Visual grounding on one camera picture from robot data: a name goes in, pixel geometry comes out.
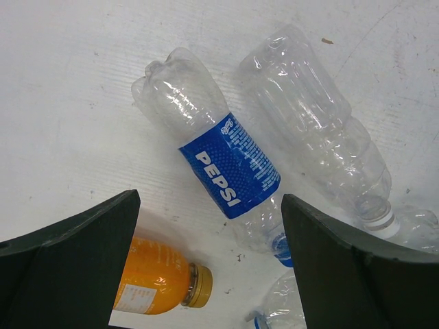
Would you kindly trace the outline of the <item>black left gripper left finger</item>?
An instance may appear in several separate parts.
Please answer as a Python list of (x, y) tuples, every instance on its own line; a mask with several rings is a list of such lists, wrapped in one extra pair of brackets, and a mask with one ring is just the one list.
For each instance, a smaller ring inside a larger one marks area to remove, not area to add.
[(1, 327), (109, 328), (140, 205), (126, 190), (1, 242)]

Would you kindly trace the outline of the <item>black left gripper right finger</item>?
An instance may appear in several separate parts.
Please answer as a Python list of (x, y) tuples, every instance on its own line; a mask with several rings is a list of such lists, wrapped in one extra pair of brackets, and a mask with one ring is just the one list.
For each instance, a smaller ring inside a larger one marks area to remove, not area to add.
[(438, 256), (384, 241), (283, 196), (308, 328), (437, 328)]

